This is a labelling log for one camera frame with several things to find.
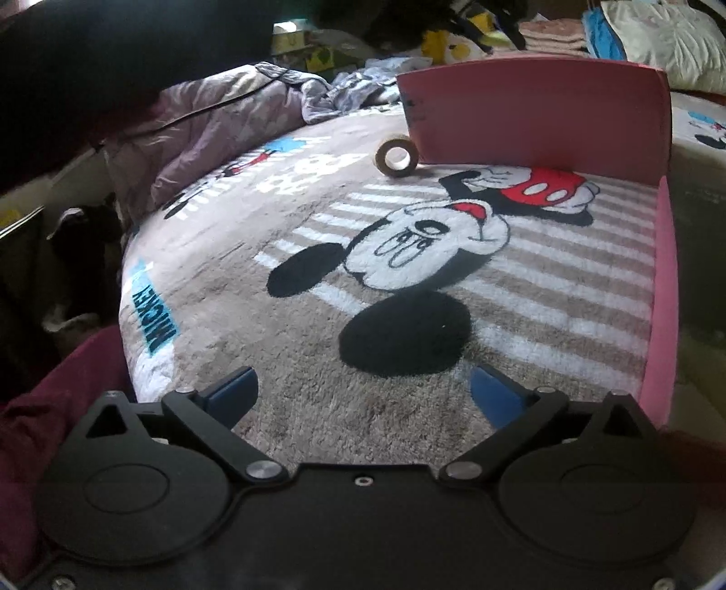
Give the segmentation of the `black pink shoe box lid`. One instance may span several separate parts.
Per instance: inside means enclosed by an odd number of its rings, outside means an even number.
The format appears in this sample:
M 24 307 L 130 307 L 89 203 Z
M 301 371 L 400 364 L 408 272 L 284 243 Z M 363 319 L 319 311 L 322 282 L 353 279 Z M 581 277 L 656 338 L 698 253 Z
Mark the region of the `black pink shoe box lid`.
M 656 193 L 655 291 L 638 404 L 657 427 L 725 426 L 725 338 L 681 329 L 679 262 L 669 185 Z

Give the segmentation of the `dark red cloth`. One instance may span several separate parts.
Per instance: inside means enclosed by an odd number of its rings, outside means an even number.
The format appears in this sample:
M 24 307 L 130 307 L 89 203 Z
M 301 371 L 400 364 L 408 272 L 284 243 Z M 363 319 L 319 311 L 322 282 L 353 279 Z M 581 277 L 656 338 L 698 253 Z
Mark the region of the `dark red cloth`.
M 1 574 L 23 578 L 33 564 L 36 486 L 71 430 L 107 391 L 129 392 L 121 331 L 85 340 L 32 391 L 1 407 Z

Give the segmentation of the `Mickey Mouse bed blanket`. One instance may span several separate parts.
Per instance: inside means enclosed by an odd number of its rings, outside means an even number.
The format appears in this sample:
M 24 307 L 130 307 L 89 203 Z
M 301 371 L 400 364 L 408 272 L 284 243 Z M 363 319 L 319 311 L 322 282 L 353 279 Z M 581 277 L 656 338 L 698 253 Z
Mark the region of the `Mickey Mouse bed blanket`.
M 132 225 L 118 323 L 135 397 L 247 366 L 237 432 L 285 463 L 440 465 L 490 434 L 490 365 L 582 401 L 638 400 L 656 193 L 538 166 L 374 165 L 401 107 L 303 125 Z

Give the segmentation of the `pink quilted duvet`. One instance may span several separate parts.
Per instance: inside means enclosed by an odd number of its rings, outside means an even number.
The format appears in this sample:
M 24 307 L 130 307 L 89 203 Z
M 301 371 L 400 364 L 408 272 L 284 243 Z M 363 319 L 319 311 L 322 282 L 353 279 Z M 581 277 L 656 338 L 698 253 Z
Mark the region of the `pink quilted duvet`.
M 138 224 L 223 163 L 301 127 L 328 89 L 316 75 L 262 61 L 161 91 L 149 119 L 103 141 L 122 225 Z

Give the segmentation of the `brown bandage tape roll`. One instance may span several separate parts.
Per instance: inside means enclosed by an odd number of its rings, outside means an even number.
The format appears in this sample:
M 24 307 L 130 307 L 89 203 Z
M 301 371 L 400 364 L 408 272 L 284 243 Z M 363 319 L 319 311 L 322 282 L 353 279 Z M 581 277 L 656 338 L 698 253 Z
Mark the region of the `brown bandage tape roll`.
M 389 178 L 404 178 L 416 171 L 420 151 L 408 135 L 393 135 L 375 150 L 374 165 Z

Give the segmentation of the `pink cardboard shoe box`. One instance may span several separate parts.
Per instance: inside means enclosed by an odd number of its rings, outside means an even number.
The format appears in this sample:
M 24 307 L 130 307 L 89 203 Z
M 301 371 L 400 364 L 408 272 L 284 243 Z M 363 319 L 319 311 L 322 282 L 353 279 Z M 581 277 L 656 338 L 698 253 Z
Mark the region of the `pink cardboard shoe box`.
M 408 131 L 432 165 L 539 166 L 655 186 L 666 177 L 666 75 L 598 59 L 512 55 L 397 79 Z

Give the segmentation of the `crumpled grey white clothes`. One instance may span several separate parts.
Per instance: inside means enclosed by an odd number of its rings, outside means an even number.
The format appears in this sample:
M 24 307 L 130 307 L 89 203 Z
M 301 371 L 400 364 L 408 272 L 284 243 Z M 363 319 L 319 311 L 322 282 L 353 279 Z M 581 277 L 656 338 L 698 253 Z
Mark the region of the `crumpled grey white clothes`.
M 323 123 L 362 108 L 398 103 L 397 77 L 431 64 L 429 58 L 403 55 L 369 59 L 364 68 L 338 74 L 332 82 L 313 76 L 301 86 L 301 118 L 306 124 Z

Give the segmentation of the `yellow cartoon plush pillow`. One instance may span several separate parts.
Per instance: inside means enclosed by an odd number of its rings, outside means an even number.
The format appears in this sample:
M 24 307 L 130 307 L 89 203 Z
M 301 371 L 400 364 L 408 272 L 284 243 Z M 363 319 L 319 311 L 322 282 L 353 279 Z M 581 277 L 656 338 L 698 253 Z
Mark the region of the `yellow cartoon plush pillow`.
M 490 11 L 465 16 L 464 23 L 472 26 L 474 39 L 446 29 L 427 31 L 418 54 L 428 58 L 433 65 L 451 65 L 482 60 L 493 53 L 515 49 L 515 44 L 498 28 Z

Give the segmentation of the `folded pink beige blanket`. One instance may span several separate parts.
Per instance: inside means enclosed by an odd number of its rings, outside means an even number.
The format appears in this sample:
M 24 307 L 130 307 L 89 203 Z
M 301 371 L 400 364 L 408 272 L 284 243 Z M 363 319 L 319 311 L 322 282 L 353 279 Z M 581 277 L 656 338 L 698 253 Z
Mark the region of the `folded pink beige blanket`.
M 557 19 L 522 22 L 519 33 L 525 40 L 525 48 L 531 52 L 572 55 L 587 55 L 586 36 L 580 20 Z

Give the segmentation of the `cream and blue pillow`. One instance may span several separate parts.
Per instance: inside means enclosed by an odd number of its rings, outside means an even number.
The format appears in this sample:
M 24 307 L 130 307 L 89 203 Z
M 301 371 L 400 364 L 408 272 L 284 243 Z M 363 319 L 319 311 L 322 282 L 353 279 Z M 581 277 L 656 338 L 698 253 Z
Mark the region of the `cream and blue pillow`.
M 683 4 L 602 1 L 582 24 L 589 52 L 662 70 L 674 91 L 724 95 L 725 36 L 705 12 Z

